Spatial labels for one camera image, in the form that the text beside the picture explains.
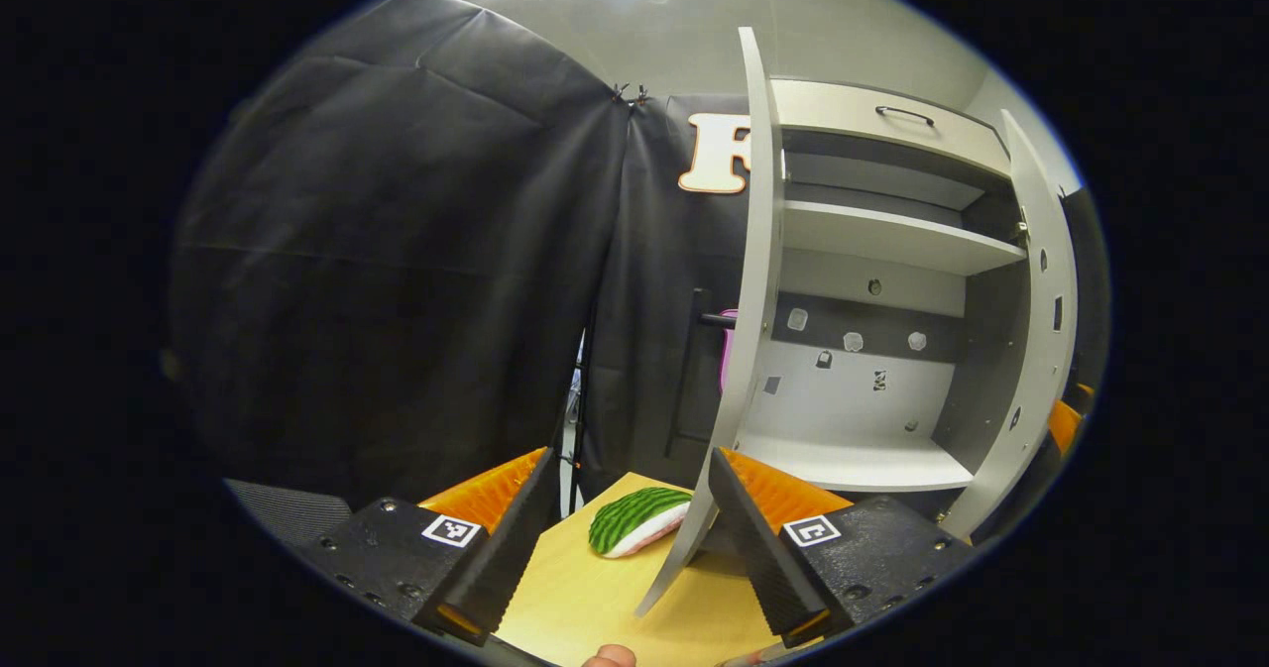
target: white wall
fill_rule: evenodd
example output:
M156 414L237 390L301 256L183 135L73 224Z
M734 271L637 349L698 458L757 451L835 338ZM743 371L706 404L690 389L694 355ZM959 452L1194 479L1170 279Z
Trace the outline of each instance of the white wall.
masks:
M1005 108L1010 115L1014 115L1018 126L1024 131L1030 143L1034 145L1048 179L1053 184L1058 184L1066 189L1066 193L1077 191L1084 185L1082 179L1065 152L1056 131L1052 129L1052 124L1041 112L1036 110L1032 103L1018 91L1015 85L1011 85L1005 79L1003 72L995 67L989 67L982 80L982 87L978 89L975 98L962 110L970 117L977 117L977 119L994 126L999 131L1000 137L1006 138L1004 120L1000 114L1001 108Z
M745 93L737 27L770 75L853 81L952 108L986 61L900 0L468 0L541 34L607 84L654 95Z

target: finger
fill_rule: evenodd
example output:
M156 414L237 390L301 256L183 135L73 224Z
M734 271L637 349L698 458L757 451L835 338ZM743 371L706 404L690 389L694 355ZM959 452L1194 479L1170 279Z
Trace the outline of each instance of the finger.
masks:
M634 667L634 653L624 645L605 644L595 656L615 662L617 667Z

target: black curtain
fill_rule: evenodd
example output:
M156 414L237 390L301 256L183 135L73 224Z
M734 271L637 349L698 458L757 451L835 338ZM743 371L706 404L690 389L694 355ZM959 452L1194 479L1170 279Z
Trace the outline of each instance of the black curtain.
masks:
M589 500L626 472L693 487L707 444L669 436L675 392L684 434L708 437L718 410L723 331L699 328L700 363L680 378L693 288L711 290L708 311L735 307L745 255L749 193L688 193L697 112L747 115L745 95L681 95L634 107L622 165L621 210L599 288L594 347L585 378L580 473ZM736 174L749 179L739 160Z
M458 0L312 41L206 161L173 347L227 477L425 498L551 441L629 108Z

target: drawer handle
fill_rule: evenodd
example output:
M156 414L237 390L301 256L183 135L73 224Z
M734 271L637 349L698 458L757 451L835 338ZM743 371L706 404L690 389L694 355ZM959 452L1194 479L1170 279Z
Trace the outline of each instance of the drawer handle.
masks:
M933 126L934 126L934 120L933 120L933 119L929 119L929 117L925 117L925 115L920 115L920 113L916 113L916 112L907 112L907 110L901 110L901 109L900 109L900 108L897 108L897 107L884 107L884 104L881 104L879 107L877 107L877 113L878 113L878 115L884 115L884 113L886 113L886 112L902 112L902 113L905 113L906 115L914 115L914 117L920 117L920 119L924 119L924 120L925 120L925 124L929 124L929 126L931 126L931 128L933 128Z

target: drawer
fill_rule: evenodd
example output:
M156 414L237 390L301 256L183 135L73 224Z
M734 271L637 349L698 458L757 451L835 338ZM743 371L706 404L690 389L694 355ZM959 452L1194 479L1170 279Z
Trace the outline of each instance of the drawer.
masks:
M1009 156L996 132L956 112L898 94L843 84L772 80L772 89L782 128L863 136L928 148L1009 176Z

